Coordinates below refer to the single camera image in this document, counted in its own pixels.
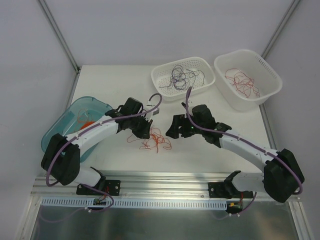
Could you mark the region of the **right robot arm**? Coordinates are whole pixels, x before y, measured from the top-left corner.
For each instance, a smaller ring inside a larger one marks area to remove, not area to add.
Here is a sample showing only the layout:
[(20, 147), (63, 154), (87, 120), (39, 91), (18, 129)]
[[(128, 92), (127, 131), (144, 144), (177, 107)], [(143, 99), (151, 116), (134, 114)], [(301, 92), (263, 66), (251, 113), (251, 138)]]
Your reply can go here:
[(290, 150), (279, 151), (250, 142), (231, 126), (216, 121), (205, 104), (190, 108), (186, 114), (174, 115), (165, 135), (172, 139), (201, 135), (207, 143), (242, 157), (260, 170), (235, 170), (224, 181), (212, 183), (209, 192), (215, 198), (232, 199), (241, 193), (262, 192), (284, 203), (301, 192), (305, 177)]

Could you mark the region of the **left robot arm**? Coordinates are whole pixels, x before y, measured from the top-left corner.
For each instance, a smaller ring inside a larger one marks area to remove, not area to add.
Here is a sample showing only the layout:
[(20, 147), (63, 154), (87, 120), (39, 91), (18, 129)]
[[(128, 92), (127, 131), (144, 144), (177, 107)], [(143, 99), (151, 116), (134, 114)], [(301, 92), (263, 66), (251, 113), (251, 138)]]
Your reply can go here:
[(102, 174), (92, 167), (81, 167), (81, 157), (90, 148), (104, 139), (124, 130), (131, 130), (139, 139), (149, 139), (152, 126), (152, 112), (143, 110), (143, 104), (130, 97), (125, 104), (117, 109), (110, 109), (91, 125), (66, 136), (59, 133), (53, 135), (41, 161), (41, 167), (49, 178), (46, 184), (52, 187), (56, 184), (63, 186), (73, 182), (87, 185), (95, 195), (105, 189)]

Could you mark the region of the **red orange cable ball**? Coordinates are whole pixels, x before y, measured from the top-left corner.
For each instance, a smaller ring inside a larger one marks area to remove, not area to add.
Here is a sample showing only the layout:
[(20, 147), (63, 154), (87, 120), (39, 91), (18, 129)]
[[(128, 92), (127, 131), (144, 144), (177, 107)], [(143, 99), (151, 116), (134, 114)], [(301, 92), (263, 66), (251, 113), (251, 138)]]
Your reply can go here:
[(173, 147), (170, 140), (167, 137), (165, 137), (162, 134), (161, 130), (155, 127), (154, 125), (150, 128), (148, 139), (137, 138), (136, 136), (131, 134), (126, 139), (126, 142), (128, 144), (137, 142), (139, 143), (139, 150), (155, 150), (156, 153), (159, 153), (160, 148), (163, 148), (166, 151), (170, 151)]

